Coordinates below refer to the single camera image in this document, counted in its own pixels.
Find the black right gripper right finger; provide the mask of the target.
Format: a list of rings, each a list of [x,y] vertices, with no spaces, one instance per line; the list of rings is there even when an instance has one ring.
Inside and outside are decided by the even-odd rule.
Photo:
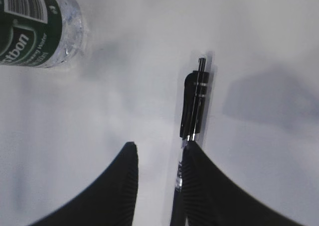
[[[190,141],[182,155],[182,195],[191,226],[298,226],[230,180]]]

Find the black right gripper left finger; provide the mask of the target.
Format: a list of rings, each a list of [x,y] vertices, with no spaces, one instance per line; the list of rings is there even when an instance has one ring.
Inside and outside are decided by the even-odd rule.
[[[35,226],[131,226],[139,183],[138,152],[127,142],[84,191]]]

